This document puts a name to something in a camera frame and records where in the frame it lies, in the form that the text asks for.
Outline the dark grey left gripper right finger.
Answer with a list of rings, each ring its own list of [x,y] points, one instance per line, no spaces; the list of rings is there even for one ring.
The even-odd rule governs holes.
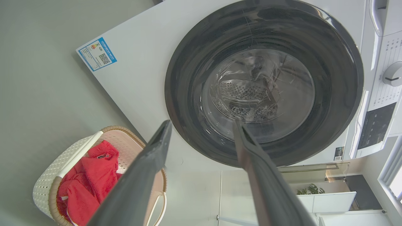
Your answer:
[[[314,222],[245,124],[233,125],[239,165],[247,172],[260,226],[313,226]]]

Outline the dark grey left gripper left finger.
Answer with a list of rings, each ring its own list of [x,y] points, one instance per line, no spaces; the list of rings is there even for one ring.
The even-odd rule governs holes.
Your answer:
[[[88,222],[89,226],[142,226],[157,172],[163,169],[172,134],[165,120]]]

